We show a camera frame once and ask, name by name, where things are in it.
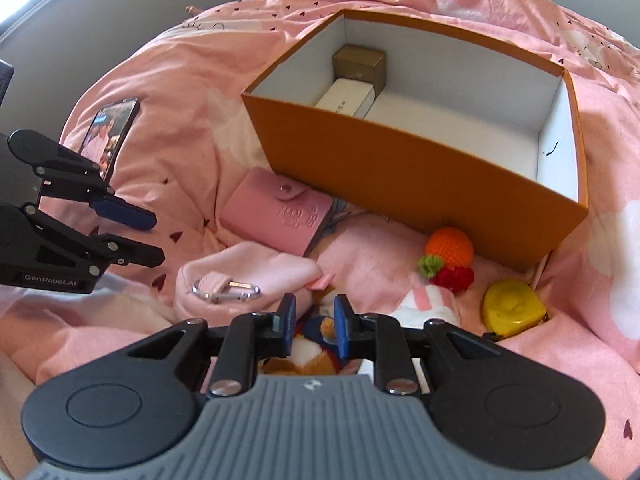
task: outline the white cloud print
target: white cloud print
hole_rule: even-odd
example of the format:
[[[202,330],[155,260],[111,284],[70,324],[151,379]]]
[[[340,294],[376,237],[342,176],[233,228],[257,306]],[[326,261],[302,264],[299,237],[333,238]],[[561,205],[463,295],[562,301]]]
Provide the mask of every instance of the white cloud print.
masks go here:
[[[596,216],[587,250],[591,265],[613,279],[613,322],[626,338],[640,340],[640,200],[632,200],[620,213]]]

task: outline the metal clip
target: metal clip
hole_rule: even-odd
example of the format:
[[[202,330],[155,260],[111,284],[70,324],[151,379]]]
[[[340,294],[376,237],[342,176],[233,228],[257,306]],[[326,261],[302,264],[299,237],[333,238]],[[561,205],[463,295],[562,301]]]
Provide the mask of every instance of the metal clip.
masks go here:
[[[262,291],[257,285],[251,283],[238,283],[229,282],[220,292],[202,292],[198,289],[200,280],[197,280],[192,286],[191,291],[197,297],[203,301],[209,301],[209,303],[222,303],[223,301],[249,301],[260,298]],[[232,288],[241,288],[244,292],[231,292]]]

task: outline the pink bedsheet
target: pink bedsheet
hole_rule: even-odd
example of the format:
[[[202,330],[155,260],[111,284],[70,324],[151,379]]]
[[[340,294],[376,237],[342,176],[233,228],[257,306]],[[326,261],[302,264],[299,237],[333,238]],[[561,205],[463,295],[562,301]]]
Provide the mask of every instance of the pink bedsheet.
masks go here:
[[[640,464],[640,436],[634,436],[636,429],[640,435],[640,50],[549,0],[243,0],[161,34],[87,91],[62,135],[76,149],[99,107],[141,98],[112,184],[118,195],[156,212],[156,229],[132,232],[84,205],[43,200],[42,206],[81,231],[99,227],[162,246],[165,264],[113,267],[150,289],[115,278],[89,298],[0,289],[0,351],[41,382],[175,321],[170,305],[178,268],[238,241],[220,227],[220,209],[248,168],[267,165],[241,90],[344,7],[476,30],[571,71],[591,211],[554,252],[540,282],[552,320],[505,346],[596,391],[607,427],[593,463],[612,479],[626,478]],[[344,221],[314,254],[357,309],[388,312],[410,290],[425,240],[362,215]],[[479,305],[487,286],[514,273],[482,258],[474,268],[476,282],[460,305],[463,325],[482,332]]]

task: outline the small white box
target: small white box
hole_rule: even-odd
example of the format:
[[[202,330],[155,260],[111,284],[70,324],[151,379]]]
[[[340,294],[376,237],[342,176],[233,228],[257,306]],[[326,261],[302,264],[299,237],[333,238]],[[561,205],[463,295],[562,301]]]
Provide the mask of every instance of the small white box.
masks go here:
[[[362,119],[375,98],[376,92],[371,83],[340,78],[320,98],[316,108]]]

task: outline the metal screw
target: metal screw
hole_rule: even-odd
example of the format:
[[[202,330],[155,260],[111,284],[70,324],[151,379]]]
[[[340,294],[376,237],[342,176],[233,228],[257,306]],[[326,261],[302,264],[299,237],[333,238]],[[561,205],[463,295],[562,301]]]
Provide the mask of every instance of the metal screw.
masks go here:
[[[418,384],[411,379],[393,379],[386,384],[386,390],[393,395],[411,395],[418,391]]]
[[[233,397],[242,390],[242,384],[233,379],[222,379],[213,383],[209,391],[219,397]]]

